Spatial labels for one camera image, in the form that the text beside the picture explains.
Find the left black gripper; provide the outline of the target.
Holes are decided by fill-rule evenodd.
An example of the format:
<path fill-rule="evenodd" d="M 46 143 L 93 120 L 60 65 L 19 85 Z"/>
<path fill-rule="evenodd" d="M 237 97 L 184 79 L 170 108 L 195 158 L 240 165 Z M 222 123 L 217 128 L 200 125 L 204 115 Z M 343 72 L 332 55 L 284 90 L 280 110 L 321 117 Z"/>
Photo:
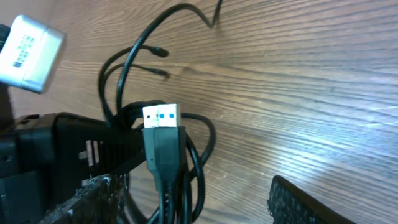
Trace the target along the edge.
<path fill-rule="evenodd" d="M 141 133 L 97 119 L 71 113 L 14 119 L 8 87 L 1 85 L 1 223 L 43 219 L 59 200 L 55 180 L 80 186 L 91 176 L 128 173 L 144 160 Z"/>

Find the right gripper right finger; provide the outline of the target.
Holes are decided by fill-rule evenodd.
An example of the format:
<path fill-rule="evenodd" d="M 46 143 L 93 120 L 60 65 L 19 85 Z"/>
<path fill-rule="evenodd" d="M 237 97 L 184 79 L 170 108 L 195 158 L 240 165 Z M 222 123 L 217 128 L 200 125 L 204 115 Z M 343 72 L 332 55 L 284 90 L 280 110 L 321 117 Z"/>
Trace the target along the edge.
<path fill-rule="evenodd" d="M 354 224 L 280 175 L 272 178 L 267 206 L 274 224 Z"/>

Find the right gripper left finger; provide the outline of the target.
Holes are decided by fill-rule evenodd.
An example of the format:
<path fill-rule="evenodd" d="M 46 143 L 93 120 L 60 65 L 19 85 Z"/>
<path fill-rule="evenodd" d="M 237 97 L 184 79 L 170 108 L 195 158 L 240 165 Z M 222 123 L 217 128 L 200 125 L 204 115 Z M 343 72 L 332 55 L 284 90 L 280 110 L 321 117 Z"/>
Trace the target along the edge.
<path fill-rule="evenodd" d="M 54 210 L 48 212 L 40 224 L 128 223 L 121 192 L 124 179 L 115 175 L 101 175 Z"/>

